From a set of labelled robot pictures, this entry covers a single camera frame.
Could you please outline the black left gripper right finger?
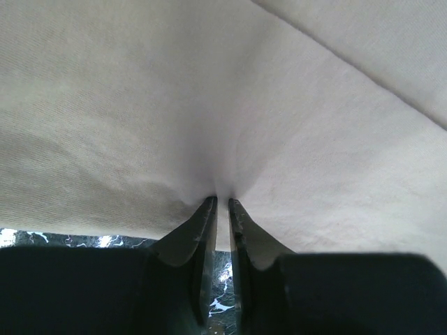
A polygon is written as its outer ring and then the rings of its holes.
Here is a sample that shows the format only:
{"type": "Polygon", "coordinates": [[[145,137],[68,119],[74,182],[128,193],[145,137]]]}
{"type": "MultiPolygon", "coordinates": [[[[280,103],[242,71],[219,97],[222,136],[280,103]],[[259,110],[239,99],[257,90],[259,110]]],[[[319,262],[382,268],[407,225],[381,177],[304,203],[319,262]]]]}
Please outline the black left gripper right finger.
{"type": "Polygon", "coordinates": [[[296,253],[228,202],[240,334],[445,334],[446,277],[414,253],[296,253]]]}

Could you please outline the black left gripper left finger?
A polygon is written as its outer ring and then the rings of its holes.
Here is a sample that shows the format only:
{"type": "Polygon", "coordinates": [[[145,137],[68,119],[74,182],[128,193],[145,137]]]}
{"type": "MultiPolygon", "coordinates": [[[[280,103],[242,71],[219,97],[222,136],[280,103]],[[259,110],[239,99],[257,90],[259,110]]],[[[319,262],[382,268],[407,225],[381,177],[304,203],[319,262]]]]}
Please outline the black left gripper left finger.
{"type": "Polygon", "coordinates": [[[217,199],[148,248],[1,249],[2,334],[205,334],[217,199]]]}

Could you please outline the beige t shirt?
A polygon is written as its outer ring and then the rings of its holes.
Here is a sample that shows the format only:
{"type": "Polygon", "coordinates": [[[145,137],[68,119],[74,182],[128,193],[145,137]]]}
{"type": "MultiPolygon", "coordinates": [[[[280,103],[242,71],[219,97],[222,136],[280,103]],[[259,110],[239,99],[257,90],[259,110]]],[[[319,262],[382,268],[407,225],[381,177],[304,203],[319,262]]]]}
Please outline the beige t shirt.
{"type": "Polygon", "coordinates": [[[446,267],[445,1],[2,1],[1,225],[446,267]]]}

